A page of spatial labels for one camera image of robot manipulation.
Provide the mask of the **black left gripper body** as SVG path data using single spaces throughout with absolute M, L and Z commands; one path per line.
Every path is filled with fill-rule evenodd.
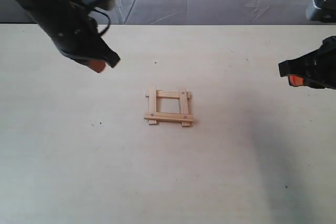
M 58 51 L 82 65 L 98 60 L 115 67 L 119 55 L 104 42 L 97 25 L 70 0 L 15 0 L 50 37 Z

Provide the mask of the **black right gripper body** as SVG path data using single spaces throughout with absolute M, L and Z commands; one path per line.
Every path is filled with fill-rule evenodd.
M 278 64 L 281 77 L 290 75 L 305 80 L 303 87 L 313 89 L 335 89 L 335 36 L 322 41 L 315 51 L 299 58 L 286 60 Z

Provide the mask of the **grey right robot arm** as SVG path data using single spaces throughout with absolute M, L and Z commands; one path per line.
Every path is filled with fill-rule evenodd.
M 310 21 L 335 23 L 335 0 L 312 0 L 306 9 Z M 286 77 L 292 87 L 335 89 L 335 36 L 322 41 L 322 45 L 299 58 L 278 64 L 279 74 Z

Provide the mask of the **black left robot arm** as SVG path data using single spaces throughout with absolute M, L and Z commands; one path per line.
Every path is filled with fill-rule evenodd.
M 50 37 L 65 57 L 101 73 L 115 67 L 119 55 L 102 39 L 91 12 L 105 15 L 114 0 L 15 0 Z

